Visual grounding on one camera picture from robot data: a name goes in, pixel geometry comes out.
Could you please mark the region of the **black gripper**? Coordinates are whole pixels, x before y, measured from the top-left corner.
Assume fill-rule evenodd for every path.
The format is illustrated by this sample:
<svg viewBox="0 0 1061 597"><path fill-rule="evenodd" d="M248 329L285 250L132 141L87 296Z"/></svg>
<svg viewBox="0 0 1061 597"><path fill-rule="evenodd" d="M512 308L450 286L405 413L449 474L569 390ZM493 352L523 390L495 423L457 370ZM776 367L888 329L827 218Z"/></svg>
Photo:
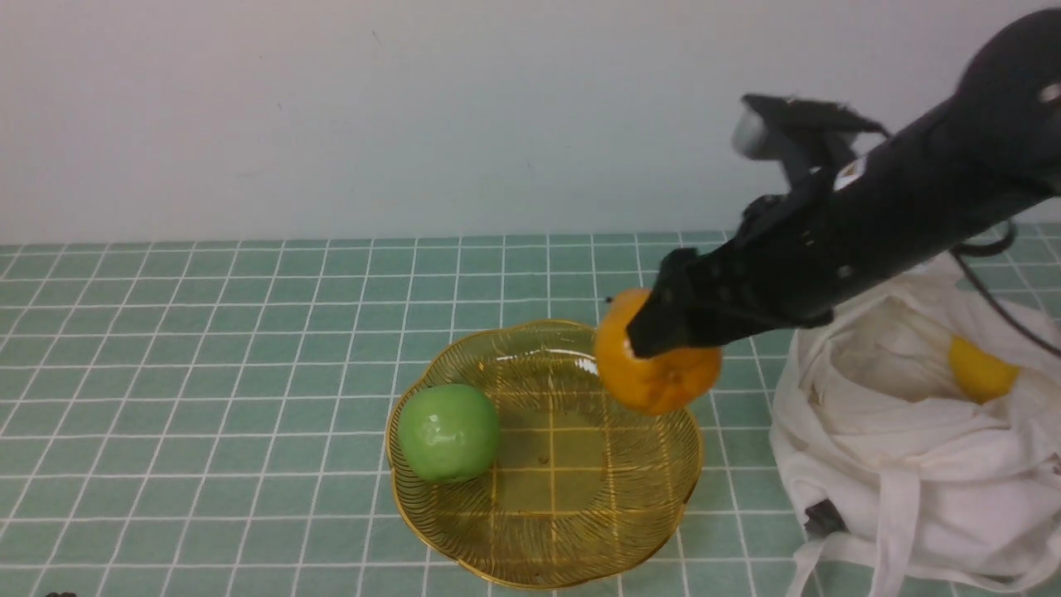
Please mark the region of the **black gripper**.
<svg viewBox="0 0 1061 597"><path fill-rule="evenodd" d="M863 178L816 172L786 196L746 209L734 238L711 252L671 250L659 289L626 326L634 356L714 348L780 328L818 328L863 291Z"/></svg>

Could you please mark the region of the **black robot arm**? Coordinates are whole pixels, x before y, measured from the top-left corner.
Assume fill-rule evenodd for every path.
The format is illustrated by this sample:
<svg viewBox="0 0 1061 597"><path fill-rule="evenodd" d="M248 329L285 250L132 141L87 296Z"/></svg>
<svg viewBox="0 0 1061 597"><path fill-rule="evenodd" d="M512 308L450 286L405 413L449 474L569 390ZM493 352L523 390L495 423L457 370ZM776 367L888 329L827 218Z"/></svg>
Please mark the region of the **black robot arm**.
<svg viewBox="0 0 1061 597"><path fill-rule="evenodd" d="M733 146L781 163L785 194L733 239L666 254L625 326L633 354L822 328L834 309L1059 194L1060 12L1031 12L971 58L947 99L888 133L843 104L746 94Z"/></svg>

